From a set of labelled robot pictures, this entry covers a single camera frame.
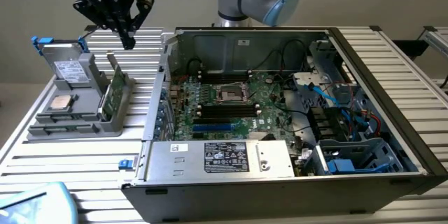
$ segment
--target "motherboard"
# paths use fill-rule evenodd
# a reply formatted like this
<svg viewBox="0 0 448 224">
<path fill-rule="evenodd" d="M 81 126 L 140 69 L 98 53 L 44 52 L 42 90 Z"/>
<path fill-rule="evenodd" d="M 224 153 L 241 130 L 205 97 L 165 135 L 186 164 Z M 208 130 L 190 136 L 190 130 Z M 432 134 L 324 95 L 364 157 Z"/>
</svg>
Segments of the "motherboard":
<svg viewBox="0 0 448 224">
<path fill-rule="evenodd" d="M 173 79 L 174 140 L 277 139 L 292 145 L 296 137 L 289 115 L 272 101 L 278 97 L 284 102 L 281 81 L 265 72 L 233 83 L 209 83 L 197 77 Z"/>
</svg>

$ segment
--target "label sticker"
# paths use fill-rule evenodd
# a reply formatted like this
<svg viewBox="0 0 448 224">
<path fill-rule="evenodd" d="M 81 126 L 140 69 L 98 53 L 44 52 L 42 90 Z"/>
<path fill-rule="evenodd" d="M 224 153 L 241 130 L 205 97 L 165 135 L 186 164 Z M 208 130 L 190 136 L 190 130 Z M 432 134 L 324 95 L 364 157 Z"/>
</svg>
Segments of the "label sticker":
<svg viewBox="0 0 448 224">
<path fill-rule="evenodd" d="M 250 45 L 250 40 L 240 39 L 237 41 L 237 43 L 238 43 L 238 46 L 249 46 Z"/>
<path fill-rule="evenodd" d="M 204 143 L 204 170 L 206 173 L 249 171 L 245 142 Z"/>
<path fill-rule="evenodd" d="M 54 61 L 54 65 L 68 83 L 89 81 L 78 61 Z"/>
<path fill-rule="evenodd" d="M 188 144 L 172 144 L 169 150 L 170 152 L 186 152 Z"/>
</svg>

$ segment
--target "robotic arm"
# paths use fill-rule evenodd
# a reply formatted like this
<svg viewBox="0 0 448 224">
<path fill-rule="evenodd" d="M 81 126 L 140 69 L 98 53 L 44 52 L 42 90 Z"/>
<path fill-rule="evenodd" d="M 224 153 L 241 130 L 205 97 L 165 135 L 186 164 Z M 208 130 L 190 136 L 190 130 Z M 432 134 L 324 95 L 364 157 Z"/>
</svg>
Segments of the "robotic arm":
<svg viewBox="0 0 448 224">
<path fill-rule="evenodd" d="M 138 14 L 130 17 L 136 1 Z M 149 14 L 154 0 L 76 0 L 74 9 L 102 29 L 118 36 L 125 50 L 133 49 L 134 32 Z M 249 18 L 269 26 L 281 25 L 292 16 L 298 0 L 218 0 L 216 26 L 250 26 Z"/>
</svg>

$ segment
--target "white wall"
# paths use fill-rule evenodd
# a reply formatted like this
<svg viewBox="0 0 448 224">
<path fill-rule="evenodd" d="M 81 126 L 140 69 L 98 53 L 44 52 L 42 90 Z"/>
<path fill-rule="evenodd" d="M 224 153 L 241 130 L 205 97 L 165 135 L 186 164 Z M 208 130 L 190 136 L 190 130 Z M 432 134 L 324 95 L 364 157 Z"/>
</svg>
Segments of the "white wall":
<svg viewBox="0 0 448 224">
<path fill-rule="evenodd" d="M 72 9 L 73 0 L 0 0 L 0 82 L 48 81 L 50 72 L 30 37 L 76 38 L 89 22 Z M 156 0 L 145 26 L 209 25 L 216 0 Z M 446 0 L 301 0 L 286 25 L 380 25 L 393 38 L 414 38 L 421 26 L 448 26 Z M 422 60 L 440 77 L 448 69 L 441 57 Z"/>
</svg>

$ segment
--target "warning label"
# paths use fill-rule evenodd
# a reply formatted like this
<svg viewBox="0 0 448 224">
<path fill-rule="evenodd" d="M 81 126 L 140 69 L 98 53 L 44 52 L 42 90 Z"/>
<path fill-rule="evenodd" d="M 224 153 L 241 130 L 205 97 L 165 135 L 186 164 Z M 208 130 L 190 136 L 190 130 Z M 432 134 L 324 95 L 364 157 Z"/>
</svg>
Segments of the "warning label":
<svg viewBox="0 0 448 224">
<path fill-rule="evenodd" d="M 206 173 L 249 171 L 245 142 L 204 143 L 204 170 Z"/>
<path fill-rule="evenodd" d="M 68 83 L 89 81 L 82 66 L 77 61 L 56 61 L 54 65 Z"/>
</svg>

